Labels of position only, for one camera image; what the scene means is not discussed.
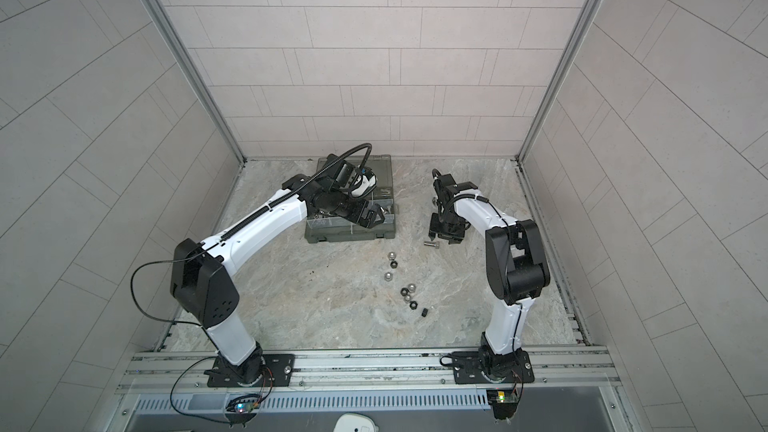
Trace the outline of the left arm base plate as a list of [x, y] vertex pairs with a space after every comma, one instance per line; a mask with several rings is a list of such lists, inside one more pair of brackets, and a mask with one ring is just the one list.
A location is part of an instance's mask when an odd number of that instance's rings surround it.
[[204, 374], [208, 377], [208, 387], [287, 387], [295, 359], [294, 354], [259, 353], [241, 365], [232, 365], [217, 356]]

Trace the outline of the grey compartment organizer box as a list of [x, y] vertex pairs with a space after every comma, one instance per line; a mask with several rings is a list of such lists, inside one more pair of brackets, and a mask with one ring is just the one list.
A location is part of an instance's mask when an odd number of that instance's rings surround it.
[[368, 229], [346, 221], [343, 218], [317, 213], [308, 217], [305, 222], [304, 238], [308, 243], [370, 241], [395, 238], [396, 208], [394, 203], [392, 158], [388, 154], [372, 155], [366, 166], [370, 167], [377, 177], [377, 187], [367, 199], [383, 208], [384, 223]]

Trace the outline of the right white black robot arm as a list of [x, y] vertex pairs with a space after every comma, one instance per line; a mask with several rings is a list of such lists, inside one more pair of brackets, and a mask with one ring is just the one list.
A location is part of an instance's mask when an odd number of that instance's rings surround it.
[[428, 237], [459, 244], [474, 229], [484, 240], [486, 279], [498, 302], [481, 336], [479, 370], [493, 381], [520, 377], [525, 319], [551, 281], [538, 225], [501, 212], [472, 182], [436, 169], [432, 178], [436, 211]]

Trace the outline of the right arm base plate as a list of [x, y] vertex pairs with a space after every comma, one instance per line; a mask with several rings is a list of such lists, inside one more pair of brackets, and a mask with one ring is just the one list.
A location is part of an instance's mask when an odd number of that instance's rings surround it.
[[439, 359], [449, 368], [456, 384], [533, 383], [535, 376], [528, 353], [523, 349], [498, 355], [481, 347], [473, 351], [454, 351]]

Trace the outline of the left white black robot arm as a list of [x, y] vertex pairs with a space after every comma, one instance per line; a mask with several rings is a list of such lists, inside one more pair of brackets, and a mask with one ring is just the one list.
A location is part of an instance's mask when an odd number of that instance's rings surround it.
[[243, 386], [264, 375], [262, 349], [241, 320], [233, 277], [256, 252], [293, 225], [321, 212], [371, 229], [385, 221], [383, 208], [368, 200], [377, 185], [366, 165], [329, 155], [326, 167], [297, 174], [259, 209], [202, 242], [176, 246], [170, 293], [192, 314], [218, 349], [210, 383]]

